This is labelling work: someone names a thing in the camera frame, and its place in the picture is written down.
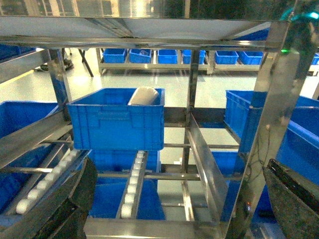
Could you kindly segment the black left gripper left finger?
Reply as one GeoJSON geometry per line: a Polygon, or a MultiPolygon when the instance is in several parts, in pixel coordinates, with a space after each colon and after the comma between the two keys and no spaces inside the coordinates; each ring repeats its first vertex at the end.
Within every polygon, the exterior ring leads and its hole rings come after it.
{"type": "Polygon", "coordinates": [[[85,239],[84,226],[92,208],[97,182],[94,162],[84,160],[82,170],[0,233],[2,239],[85,239]]]}

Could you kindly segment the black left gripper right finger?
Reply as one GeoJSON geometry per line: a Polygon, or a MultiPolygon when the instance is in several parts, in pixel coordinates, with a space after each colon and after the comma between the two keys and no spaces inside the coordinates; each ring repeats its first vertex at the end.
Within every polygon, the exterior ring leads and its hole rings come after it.
{"type": "Polygon", "coordinates": [[[273,213],[288,239],[319,237],[319,186],[270,159],[263,175],[273,213]]]}

